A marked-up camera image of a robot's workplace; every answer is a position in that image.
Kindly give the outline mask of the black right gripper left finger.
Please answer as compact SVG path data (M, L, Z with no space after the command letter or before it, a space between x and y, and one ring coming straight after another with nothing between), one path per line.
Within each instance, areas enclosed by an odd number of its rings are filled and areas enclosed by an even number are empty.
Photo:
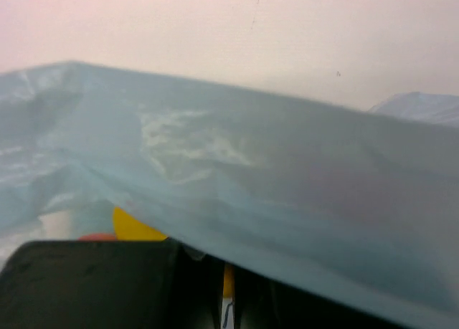
M171 240L29 242L1 271L1 326L218 328L220 273Z

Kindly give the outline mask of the blue printed plastic bag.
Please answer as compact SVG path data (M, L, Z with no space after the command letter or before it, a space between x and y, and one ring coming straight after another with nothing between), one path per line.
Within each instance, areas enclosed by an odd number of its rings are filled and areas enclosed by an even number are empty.
M356 111L76 62L1 75L1 254L119 206L411 328L458 326L458 98Z

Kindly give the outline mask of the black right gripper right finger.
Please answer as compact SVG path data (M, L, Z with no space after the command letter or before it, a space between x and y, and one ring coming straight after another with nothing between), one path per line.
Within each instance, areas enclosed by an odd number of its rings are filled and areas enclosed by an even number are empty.
M234 268L234 327L397 329L400 326L240 267Z

